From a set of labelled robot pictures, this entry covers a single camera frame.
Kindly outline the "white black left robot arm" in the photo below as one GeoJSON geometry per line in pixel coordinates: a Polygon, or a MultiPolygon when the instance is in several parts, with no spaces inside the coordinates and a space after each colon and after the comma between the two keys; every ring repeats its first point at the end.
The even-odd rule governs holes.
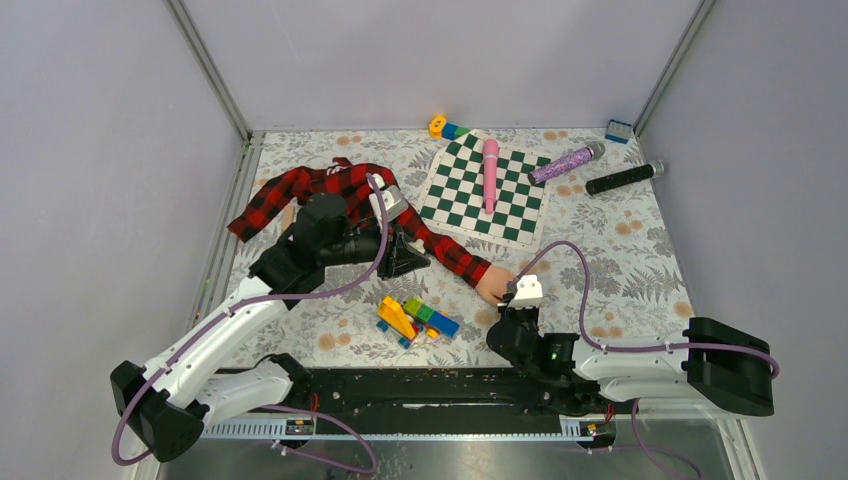
{"type": "Polygon", "coordinates": [[[110,382],[121,425],[130,427],[149,455],[172,461],[204,430],[256,408],[280,404],[296,411],[309,401],[300,365],[274,355],[249,370],[215,376],[250,337],[306,299],[324,297],[329,267],[368,264],[391,279],[429,266],[419,242],[399,225],[370,219],[354,226],[337,194],[311,197],[277,242],[249,268],[237,288],[174,345],[139,366],[118,365],[110,382]]]}

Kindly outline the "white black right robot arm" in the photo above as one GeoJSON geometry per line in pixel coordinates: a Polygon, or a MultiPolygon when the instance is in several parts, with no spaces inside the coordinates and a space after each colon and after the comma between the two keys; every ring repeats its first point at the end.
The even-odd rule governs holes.
{"type": "Polygon", "coordinates": [[[730,414],[774,413],[767,342],[706,317],[664,337],[540,333],[539,309],[504,307],[487,346],[578,412],[636,399],[707,401],[730,414]]]}

